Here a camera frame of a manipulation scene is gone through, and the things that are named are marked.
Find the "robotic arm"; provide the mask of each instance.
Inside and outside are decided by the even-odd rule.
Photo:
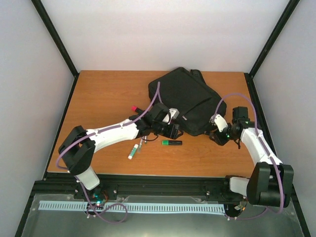
[[[220,146],[225,145],[229,140],[234,140],[239,149],[240,142],[244,143],[255,165],[250,179],[227,176],[228,192],[247,197],[252,205],[280,206],[281,194],[276,170],[271,162],[272,158],[282,181],[283,207],[287,207],[291,197],[294,171],[290,165],[284,165],[273,153],[262,130],[255,128],[254,122],[248,118],[247,107],[233,109],[233,125],[226,123],[221,115],[212,117],[211,121],[216,124],[217,129],[210,133],[210,139]]]
[[[144,112],[136,107],[134,107],[134,111],[139,115]],[[150,133],[170,139],[177,139],[183,135],[179,125],[170,123],[179,115],[177,109],[169,109],[167,106],[157,103],[141,119],[133,122],[139,115],[130,116],[120,123],[98,129],[85,130],[82,126],[77,126],[60,146],[59,154],[78,139],[93,134],[73,146],[62,157],[68,171],[75,175],[88,190],[92,190],[100,184],[99,178],[90,166],[93,154],[100,149],[117,142],[147,136]]]

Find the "black bag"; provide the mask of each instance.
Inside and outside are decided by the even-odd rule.
[[[158,78],[148,85],[149,98],[153,99],[158,81],[160,81],[160,96],[162,102],[169,108],[179,111],[175,120],[180,127],[192,136],[209,133],[216,127],[209,120],[214,115],[221,97],[216,91],[206,85],[199,70],[177,68]],[[226,103],[223,101],[218,114],[224,116]]]

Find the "black metal frame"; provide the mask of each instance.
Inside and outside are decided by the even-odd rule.
[[[279,36],[281,30],[289,19],[290,15],[294,11],[297,6],[299,0],[290,0],[287,7],[285,8],[283,14],[281,15],[279,21],[277,22],[274,30],[272,31],[267,43],[262,49],[258,59],[256,60],[253,68],[250,73],[245,73],[245,79],[248,86],[249,94],[251,100],[254,104],[254,107],[257,112],[257,118],[261,129],[264,132],[264,136],[275,152],[272,139],[269,133],[269,129],[263,114],[263,110],[259,101],[259,97],[254,85],[253,78],[269,53],[271,47]],[[32,0],[36,10],[38,11],[41,19],[46,25],[50,35],[52,36],[54,42],[56,43],[57,48],[62,54],[66,64],[69,67],[69,70],[72,72],[74,76],[74,83],[68,97],[67,104],[65,106],[65,110],[56,134],[56,138],[53,144],[53,148],[51,150],[51,154],[49,157],[49,161],[52,156],[52,152],[57,142],[57,138],[63,124],[72,94],[74,92],[79,73],[77,72],[69,54],[66,51],[65,46],[63,45],[53,23],[51,22],[43,4],[40,0]],[[116,190],[117,195],[163,195],[163,196],[195,196],[202,197],[206,200],[214,200],[220,203],[234,203],[238,201],[238,196],[233,201],[227,200],[223,198],[221,195],[221,190],[224,183],[224,178],[191,178],[191,177],[158,177],[158,176],[128,176],[128,175],[99,175],[101,182],[106,182],[110,185],[111,189]],[[24,214],[21,218],[20,225],[16,232],[16,237],[22,235],[23,228],[25,226],[31,204],[33,202],[33,198],[35,194],[76,194],[75,189],[77,187],[77,183],[70,174],[65,173],[47,173],[47,168],[44,174],[44,178],[42,181],[36,181],[33,189],[30,194],[30,198],[25,207]],[[308,230],[301,206],[298,202],[296,192],[293,187],[292,192],[292,201],[294,203],[294,207],[297,213],[297,216],[300,221],[300,225],[302,227],[303,233],[306,237],[311,236]]]

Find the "wooden table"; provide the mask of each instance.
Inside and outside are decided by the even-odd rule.
[[[75,87],[48,172],[65,172],[55,166],[58,148],[70,131],[78,125],[83,128],[99,128],[118,123],[133,115],[131,106],[147,108],[149,105],[148,83],[167,72],[162,71],[81,71]],[[206,83],[220,96],[239,92],[248,97],[243,73],[203,72]],[[251,107],[241,97],[232,96],[225,100],[225,119],[232,120],[232,109],[247,106],[253,120]],[[167,176],[223,177],[240,175],[250,177],[253,170],[251,157],[242,144],[230,141],[221,147],[210,141],[208,136],[188,134],[180,138],[182,146],[163,146],[159,137],[142,146],[132,160],[127,158],[134,144],[140,139],[123,141],[98,151],[92,167],[99,174],[142,174]]]

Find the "white wall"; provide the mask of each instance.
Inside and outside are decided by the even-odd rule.
[[[43,0],[78,70],[249,72],[288,0]]]
[[[0,4],[0,232],[42,179],[73,77],[30,0]]]
[[[279,157],[294,168],[294,186],[316,236],[316,1],[300,1],[255,85]]]

